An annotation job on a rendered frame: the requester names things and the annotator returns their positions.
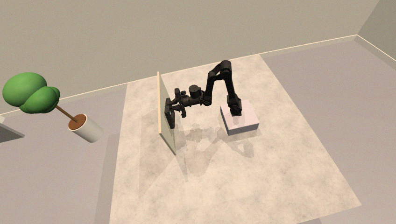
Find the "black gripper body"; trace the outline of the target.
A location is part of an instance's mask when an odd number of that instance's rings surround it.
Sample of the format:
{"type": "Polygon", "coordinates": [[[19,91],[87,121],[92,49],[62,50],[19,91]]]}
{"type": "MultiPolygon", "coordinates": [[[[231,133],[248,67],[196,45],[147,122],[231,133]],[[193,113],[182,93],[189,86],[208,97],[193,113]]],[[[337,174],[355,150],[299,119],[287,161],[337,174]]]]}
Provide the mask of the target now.
{"type": "Polygon", "coordinates": [[[185,107],[193,105],[192,101],[191,101],[191,96],[187,96],[185,98],[181,97],[181,93],[179,88],[175,88],[175,96],[176,96],[176,101],[177,103],[179,102],[179,110],[182,111],[182,118],[186,117],[186,111],[185,111],[185,107]]]}

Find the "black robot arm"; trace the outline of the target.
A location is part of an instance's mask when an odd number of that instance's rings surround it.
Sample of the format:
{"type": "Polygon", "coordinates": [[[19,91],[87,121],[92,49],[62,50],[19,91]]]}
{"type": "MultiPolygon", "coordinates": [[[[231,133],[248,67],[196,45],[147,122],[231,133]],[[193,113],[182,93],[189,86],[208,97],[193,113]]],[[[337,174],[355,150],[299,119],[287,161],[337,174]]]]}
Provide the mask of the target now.
{"type": "Polygon", "coordinates": [[[209,106],[212,104],[212,90],[214,81],[224,80],[227,88],[227,104],[230,107],[230,112],[233,116],[242,116],[242,103],[241,99],[237,96],[234,90],[232,80],[232,67],[231,62],[224,60],[219,63],[214,69],[208,72],[206,90],[201,90],[201,87],[193,84],[189,87],[191,101],[193,105],[205,105],[209,106]],[[220,72],[220,73],[219,73],[220,72]],[[218,74],[219,73],[219,74],[218,74]],[[218,75],[216,75],[218,74],[218,75]]]}

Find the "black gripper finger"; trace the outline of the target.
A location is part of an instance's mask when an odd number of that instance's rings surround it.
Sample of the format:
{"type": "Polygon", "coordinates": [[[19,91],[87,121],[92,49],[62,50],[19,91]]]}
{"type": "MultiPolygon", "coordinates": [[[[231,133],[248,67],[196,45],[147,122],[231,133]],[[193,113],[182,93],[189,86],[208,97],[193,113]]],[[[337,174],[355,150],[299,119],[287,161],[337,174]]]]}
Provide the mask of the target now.
{"type": "Polygon", "coordinates": [[[176,97],[166,105],[175,105],[175,104],[177,104],[176,97]]]}
{"type": "Polygon", "coordinates": [[[175,106],[170,106],[170,109],[175,110],[175,111],[179,111],[179,104],[175,105],[175,106]]]}

